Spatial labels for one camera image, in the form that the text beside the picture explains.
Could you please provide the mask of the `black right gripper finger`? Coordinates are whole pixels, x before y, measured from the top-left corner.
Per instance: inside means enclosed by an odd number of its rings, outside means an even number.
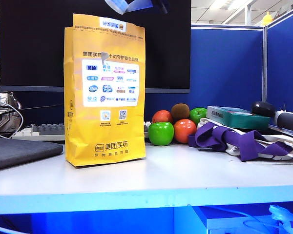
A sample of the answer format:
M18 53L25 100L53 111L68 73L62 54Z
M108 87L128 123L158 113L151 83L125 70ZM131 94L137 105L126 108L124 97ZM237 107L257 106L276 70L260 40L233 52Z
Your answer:
M168 0L152 0L153 8L162 14L167 14L170 10Z

